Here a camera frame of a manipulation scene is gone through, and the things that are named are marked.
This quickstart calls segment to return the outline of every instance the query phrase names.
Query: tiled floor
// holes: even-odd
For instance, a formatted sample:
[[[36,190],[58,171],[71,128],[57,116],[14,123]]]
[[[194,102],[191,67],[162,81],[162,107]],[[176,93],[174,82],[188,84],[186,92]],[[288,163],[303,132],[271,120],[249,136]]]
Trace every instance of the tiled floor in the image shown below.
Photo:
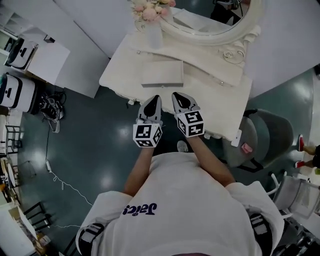
[[[53,174],[46,171],[45,160],[52,171],[63,181],[78,189],[93,203],[99,193],[123,189],[128,174],[139,154],[132,140],[132,125],[137,118],[139,104],[128,105],[127,100],[113,91],[101,87],[95,99],[66,90],[65,117],[60,133],[52,133],[41,115],[23,114],[23,148],[18,161],[23,185],[19,187],[25,209],[42,201],[55,225],[80,225],[90,209],[83,197],[68,186],[53,181]],[[248,108],[262,108],[287,118],[294,134],[309,137],[313,106],[313,83],[310,71],[249,101]],[[162,144],[167,151],[175,151],[176,143],[183,136],[176,120],[163,113]],[[221,140],[211,138],[205,143],[219,157],[222,156]],[[294,161],[302,156],[289,152],[267,169],[257,173],[233,168],[235,178],[244,184],[255,180],[267,188],[271,179],[269,171],[278,174],[281,169],[294,171]],[[36,176],[30,178],[30,170]],[[52,226],[44,230],[53,244],[63,251],[76,227]]]

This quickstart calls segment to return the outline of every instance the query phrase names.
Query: round mirror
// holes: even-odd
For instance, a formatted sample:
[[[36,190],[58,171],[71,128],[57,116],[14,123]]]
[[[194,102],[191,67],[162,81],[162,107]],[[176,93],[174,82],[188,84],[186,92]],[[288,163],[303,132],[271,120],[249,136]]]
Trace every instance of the round mirror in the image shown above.
[[[193,35],[218,35],[236,26],[252,0],[175,0],[164,20]]]

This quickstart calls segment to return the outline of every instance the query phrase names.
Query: white cable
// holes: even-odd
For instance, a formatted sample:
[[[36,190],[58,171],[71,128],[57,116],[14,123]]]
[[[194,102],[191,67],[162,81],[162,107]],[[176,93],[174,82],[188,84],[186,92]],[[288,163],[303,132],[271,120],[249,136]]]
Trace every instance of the white cable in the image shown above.
[[[77,191],[77,192],[79,193],[79,195],[82,196],[89,205],[93,206],[92,203],[90,203],[90,202],[88,201],[88,199],[87,199],[83,194],[81,194],[78,189],[75,189],[75,188],[74,188],[73,186],[71,186],[70,184],[65,183],[65,182],[64,182],[63,180],[61,180],[57,175],[55,175],[55,173],[51,170],[51,166],[50,166],[50,163],[49,163],[48,160],[45,160],[45,165],[46,165],[46,168],[47,168],[47,170],[49,171],[49,173],[52,173],[52,174],[54,175],[53,181],[55,182],[55,181],[58,179],[58,180],[61,182],[61,189],[62,189],[62,190],[64,190],[64,184],[66,184],[67,186],[71,187],[73,190]]]
[[[78,226],[78,225],[68,225],[68,226],[59,226],[59,225],[53,225],[54,227],[58,227],[58,228],[62,228],[62,229],[64,229],[64,228],[69,228],[69,227],[77,227],[77,228],[80,228],[80,226]]]

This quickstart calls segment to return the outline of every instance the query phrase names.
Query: white vanity table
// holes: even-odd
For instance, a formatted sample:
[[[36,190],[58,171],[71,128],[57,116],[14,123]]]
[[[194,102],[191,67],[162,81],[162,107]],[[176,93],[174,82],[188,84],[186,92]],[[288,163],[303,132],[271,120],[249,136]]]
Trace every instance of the white vanity table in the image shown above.
[[[230,27],[232,29],[219,34],[190,34],[190,28],[184,29],[178,24],[173,26],[162,20],[161,27],[167,33],[163,32],[164,46],[158,50],[146,47],[144,34],[133,31],[125,36],[117,48],[99,84],[119,96],[141,103],[160,95],[163,110],[172,114],[172,93],[190,95],[201,107],[205,130],[211,135],[220,135],[232,141],[237,135],[252,86],[252,80],[243,74],[243,66],[247,44],[259,35],[259,28],[255,24],[260,8],[261,0],[251,0],[243,19],[233,28]],[[190,37],[193,45],[187,46],[184,42],[189,42]],[[205,47],[207,54],[199,50]],[[175,59],[184,61],[183,87],[142,87],[144,63]]]

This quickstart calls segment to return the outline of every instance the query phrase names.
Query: white box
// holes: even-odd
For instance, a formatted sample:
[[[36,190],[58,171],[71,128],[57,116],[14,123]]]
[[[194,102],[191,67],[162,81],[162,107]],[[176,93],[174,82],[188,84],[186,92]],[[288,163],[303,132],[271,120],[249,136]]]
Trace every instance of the white box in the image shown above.
[[[199,110],[177,114],[176,121],[178,128],[187,138],[205,133],[204,120]]]
[[[182,60],[145,62],[142,67],[143,87],[183,87],[184,62]]]
[[[158,123],[133,125],[133,140],[140,148],[155,148],[161,135],[162,130]]]

